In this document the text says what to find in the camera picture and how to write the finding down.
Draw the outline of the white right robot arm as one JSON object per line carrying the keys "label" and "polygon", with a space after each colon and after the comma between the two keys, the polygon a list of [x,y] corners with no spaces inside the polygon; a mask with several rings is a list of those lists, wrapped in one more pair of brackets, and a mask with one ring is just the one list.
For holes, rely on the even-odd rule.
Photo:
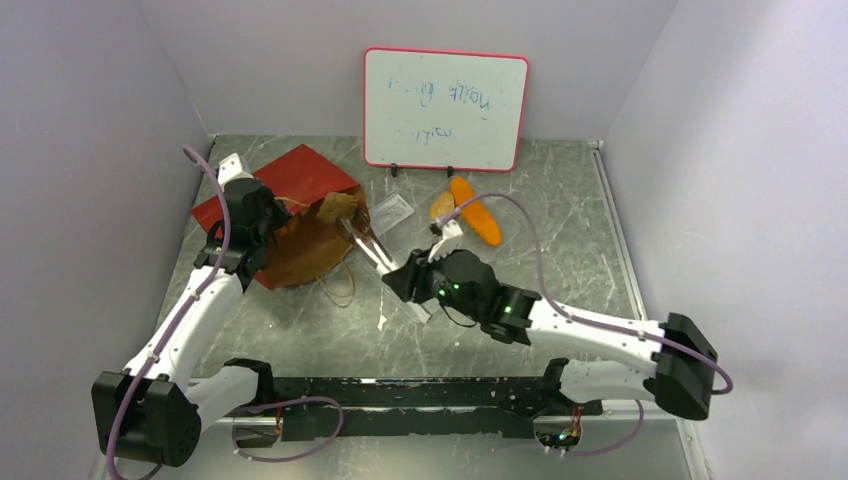
{"label": "white right robot arm", "polygon": [[540,402],[550,413],[575,403],[646,400],[683,419],[709,416],[717,353],[685,315],[638,321],[548,301],[500,282],[490,265],[464,249],[437,260],[414,250],[382,281],[404,302],[435,300],[455,310],[495,341],[594,356],[560,364],[558,375],[541,385]]}

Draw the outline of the orange fake bread loaf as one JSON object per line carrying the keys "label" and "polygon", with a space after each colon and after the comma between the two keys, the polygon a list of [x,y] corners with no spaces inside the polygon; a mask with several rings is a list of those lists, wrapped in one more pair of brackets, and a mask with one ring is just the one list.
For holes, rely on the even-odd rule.
{"label": "orange fake bread loaf", "polygon": [[[471,184],[461,177],[453,177],[450,181],[450,192],[454,195],[457,206],[461,206],[475,197]],[[502,243],[502,231],[494,216],[480,201],[468,204],[460,212],[465,222],[489,246],[499,246]]]}

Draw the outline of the red brown paper bag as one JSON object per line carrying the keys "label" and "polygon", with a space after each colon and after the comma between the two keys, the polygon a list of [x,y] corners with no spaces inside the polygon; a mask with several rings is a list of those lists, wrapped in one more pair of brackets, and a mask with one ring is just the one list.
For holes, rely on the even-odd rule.
{"label": "red brown paper bag", "polygon": [[269,255],[268,264],[223,265],[224,257],[221,256],[210,265],[206,253],[207,232],[218,220],[224,219],[227,226],[230,221],[217,173],[218,168],[212,172],[214,195],[192,210],[193,217],[206,233],[205,243],[193,265],[196,268],[218,266],[236,276],[243,287],[253,281],[269,290],[299,286],[317,280],[344,260],[351,244],[342,237],[336,223],[326,225],[315,217],[327,194],[356,195],[358,209],[369,214],[360,183],[317,151],[301,144],[252,172],[292,214],[289,223],[276,232],[277,245]]}

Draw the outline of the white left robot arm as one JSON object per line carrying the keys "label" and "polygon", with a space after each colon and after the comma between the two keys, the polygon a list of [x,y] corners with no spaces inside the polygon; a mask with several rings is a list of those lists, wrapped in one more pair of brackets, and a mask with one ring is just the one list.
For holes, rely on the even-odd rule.
{"label": "white left robot arm", "polygon": [[201,433],[224,416],[261,416],[277,400],[271,366],[231,359],[212,377],[190,379],[200,356],[266,264],[275,231],[290,214],[272,191],[248,174],[224,181],[223,219],[207,234],[179,303],[121,371],[102,372],[92,386],[101,452],[177,467]]}

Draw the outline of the dark brown fake bread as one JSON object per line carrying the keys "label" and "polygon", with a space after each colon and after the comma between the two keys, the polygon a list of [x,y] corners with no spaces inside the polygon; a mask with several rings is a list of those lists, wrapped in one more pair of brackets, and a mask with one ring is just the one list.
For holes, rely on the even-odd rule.
{"label": "dark brown fake bread", "polygon": [[334,225],[341,220],[350,220],[358,209],[358,198],[356,195],[331,192],[327,194],[315,217],[326,225]]}

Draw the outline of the metal tongs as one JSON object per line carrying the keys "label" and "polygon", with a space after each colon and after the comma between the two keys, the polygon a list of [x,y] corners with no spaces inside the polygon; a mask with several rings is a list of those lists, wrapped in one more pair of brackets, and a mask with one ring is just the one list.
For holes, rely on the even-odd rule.
{"label": "metal tongs", "polygon": [[366,256],[379,275],[399,268],[374,233],[370,218],[363,210],[357,209],[349,218],[340,217],[336,226],[342,237]]}

